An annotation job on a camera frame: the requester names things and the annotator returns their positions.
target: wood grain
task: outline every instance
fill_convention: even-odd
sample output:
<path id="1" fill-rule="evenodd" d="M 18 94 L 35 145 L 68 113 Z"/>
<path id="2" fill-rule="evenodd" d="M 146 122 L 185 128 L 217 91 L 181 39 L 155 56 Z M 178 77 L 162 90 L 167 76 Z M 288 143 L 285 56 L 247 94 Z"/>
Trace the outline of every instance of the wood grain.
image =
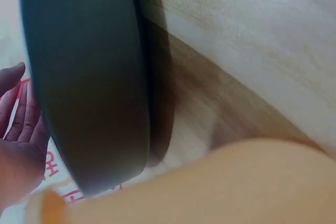
<path id="1" fill-rule="evenodd" d="M 165 154 L 159 165 L 162 172 L 244 138 L 282 138 L 319 148 L 273 106 L 210 60 L 152 22 L 145 21 L 144 27 L 159 93 L 155 104 L 161 113 L 156 115 L 154 130 L 160 139 L 153 140 L 154 152 L 159 150 L 160 158 Z"/>
<path id="2" fill-rule="evenodd" d="M 336 0 L 140 0 L 140 3 L 147 19 L 230 74 L 335 155 Z M 196 59 L 186 55 L 180 55 L 179 62 L 188 60 L 190 68 L 184 70 L 190 73 Z M 213 84 L 218 81 L 216 73 L 212 72 L 207 79 L 206 89 L 198 87 L 198 92 L 217 89 Z M 195 78 L 202 78 L 202 73 Z M 239 97 L 246 95 L 236 87 L 234 93 Z M 263 116 L 254 118 L 253 114 L 247 115 L 239 99 L 233 103 L 236 106 L 231 108 L 240 107 L 240 113 L 235 114 L 234 109 L 223 112 L 233 117 L 232 125 L 234 121 L 239 124 L 241 114 L 245 114 L 245 121 L 252 119 L 255 124 L 264 124 L 272 117 L 272 113 L 261 112 Z M 202 110 L 201 102 L 195 104 Z M 220 106 L 214 105 L 213 110 L 219 111 Z M 250 134 L 254 131 L 231 127 Z"/>

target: red printed character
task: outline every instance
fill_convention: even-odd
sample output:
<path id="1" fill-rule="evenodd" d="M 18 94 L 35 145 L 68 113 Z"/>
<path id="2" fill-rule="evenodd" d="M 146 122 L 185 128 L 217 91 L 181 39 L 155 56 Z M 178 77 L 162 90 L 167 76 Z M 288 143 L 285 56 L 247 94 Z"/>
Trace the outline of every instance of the red printed character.
<path id="1" fill-rule="evenodd" d="M 63 195 L 64 199 L 70 199 L 70 203 L 75 203 L 79 200 L 85 199 L 81 190 L 77 189 L 69 192 L 68 194 Z"/>
<path id="2" fill-rule="evenodd" d="M 54 154 L 52 152 L 47 152 L 47 158 L 46 158 L 46 170 L 49 170 L 49 177 L 53 177 L 55 174 L 59 172 L 59 170 L 56 169 L 57 164 L 53 164 L 54 162 Z"/>

